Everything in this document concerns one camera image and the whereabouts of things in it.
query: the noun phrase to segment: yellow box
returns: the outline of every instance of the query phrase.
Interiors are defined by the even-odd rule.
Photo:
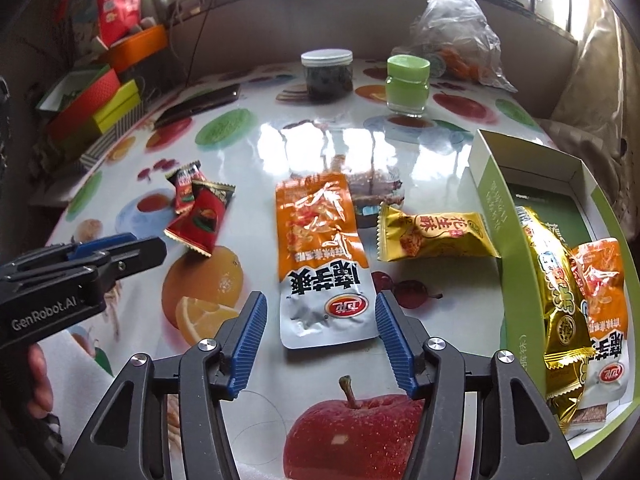
[[[140,94],[136,82],[124,83],[116,95],[80,126],[72,135],[57,142],[65,153],[65,160],[76,160],[102,134],[117,123],[125,114],[140,104]]]

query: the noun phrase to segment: orange snack packet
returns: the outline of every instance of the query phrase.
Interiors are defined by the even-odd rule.
[[[572,251],[574,274],[586,299],[587,326],[596,355],[589,358],[580,409],[620,399],[629,378],[628,314],[620,244],[604,238]]]
[[[376,337],[376,291],[346,177],[318,174],[278,184],[276,223],[283,345]]]

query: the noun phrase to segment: open box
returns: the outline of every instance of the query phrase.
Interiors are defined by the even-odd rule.
[[[546,392],[542,301],[515,205],[530,205],[543,222],[556,224],[570,247],[607,237],[620,243],[631,377],[625,395],[609,403],[606,426],[569,440],[574,455],[579,457],[640,404],[634,338],[634,327],[640,322],[640,283],[631,252],[604,193],[579,158],[527,140],[479,130],[469,154],[469,167],[492,241],[502,256],[505,344],[519,357],[541,392]]]

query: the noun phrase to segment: jar of dried food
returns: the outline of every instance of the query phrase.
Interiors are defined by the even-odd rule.
[[[353,52],[324,48],[301,56],[311,101],[334,101],[353,91]]]

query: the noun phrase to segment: green jar lid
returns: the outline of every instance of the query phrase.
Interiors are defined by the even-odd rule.
[[[386,72],[411,83],[423,83],[429,79],[430,63],[421,57],[398,54],[386,60]]]

